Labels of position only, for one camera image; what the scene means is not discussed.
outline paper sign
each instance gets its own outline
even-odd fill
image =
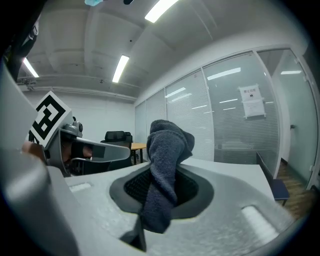
[[[258,85],[240,87],[239,89],[243,102],[262,99]]]
[[[266,115],[262,99],[249,100],[243,102],[245,117]]]

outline white wall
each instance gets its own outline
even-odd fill
[[[46,91],[29,91],[24,95],[35,106]],[[83,125],[84,139],[100,142],[107,131],[130,132],[135,137],[135,109],[130,103],[112,98],[83,94],[55,93],[72,110],[72,115]]]
[[[257,1],[253,8],[255,8],[255,15],[249,17],[247,24],[241,24],[241,27],[233,25],[221,27],[214,32],[213,42],[205,47],[197,49],[194,45],[193,48],[197,50],[193,52],[190,47],[181,47],[177,50],[176,57],[168,56],[170,61],[176,59],[176,64],[169,70],[159,66],[157,70],[160,70],[161,74],[157,70],[150,73],[134,105],[139,105],[161,88],[189,72],[228,55],[276,45],[289,45],[298,55],[306,51],[309,37],[300,24],[285,10],[278,9],[270,2],[262,0]],[[159,63],[161,62],[168,66],[164,60],[159,60]]]
[[[273,82],[273,88],[275,90],[275,93],[277,94],[277,97],[281,102],[279,107],[282,115],[281,117],[282,119],[282,138],[281,138],[282,152],[280,152],[279,154],[284,160],[288,162],[289,154],[290,154],[290,144],[291,144],[290,114],[289,114],[286,94],[282,88],[282,84],[279,80],[279,76],[277,75],[276,71],[272,76],[272,82]]]

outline door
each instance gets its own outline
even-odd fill
[[[283,121],[282,141],[287,146],[288,169],[309,182],[318,145],[318,120],[314,96],[307,76],[290,49],[258,53],[266,65],[278,94]]]

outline white table surface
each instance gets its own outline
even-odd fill
[[[233,164],[213,162],[191,157],[187,160],[184,160],[181,164],[199,167],[218,174],[224,174],[238,178],[274,200],[274,196],[272,194],[268,181],[258,164]]]

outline towel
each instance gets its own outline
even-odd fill
[[[164,233],[177,204],[175,193],[176,165],[192,156],[195,137],[173,122],[153,121],[146,143],[150,159],[151,184],[142,209],[144,228]]]

